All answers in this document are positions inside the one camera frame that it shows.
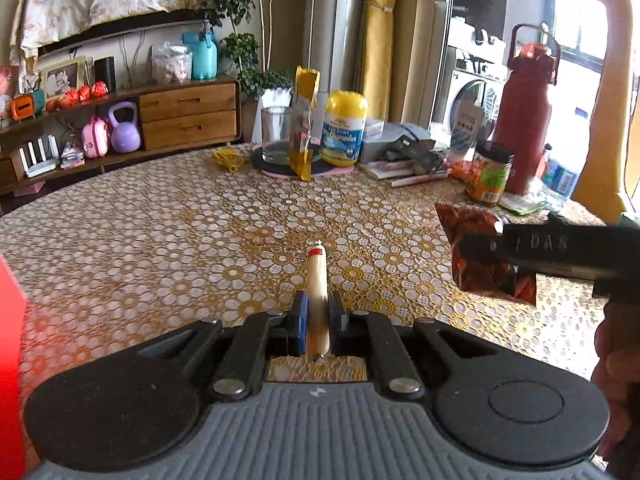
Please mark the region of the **right hand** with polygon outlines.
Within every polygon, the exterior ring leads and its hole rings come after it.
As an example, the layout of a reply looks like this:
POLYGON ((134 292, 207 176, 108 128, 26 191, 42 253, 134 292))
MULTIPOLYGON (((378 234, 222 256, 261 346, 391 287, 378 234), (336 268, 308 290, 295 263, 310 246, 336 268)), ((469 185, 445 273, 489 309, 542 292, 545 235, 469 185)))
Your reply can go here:
POLYGON ((604 320, 594 334, 599 362, 591 381, 603 393, 611 412, 597 452, 601 457, 610 456, 631 430, 628 393, 631 386, 639 382, 639 344, 623 344, 614 332, 614 313, 623 307, 623 304, 608 302, 604 307, 604 320))

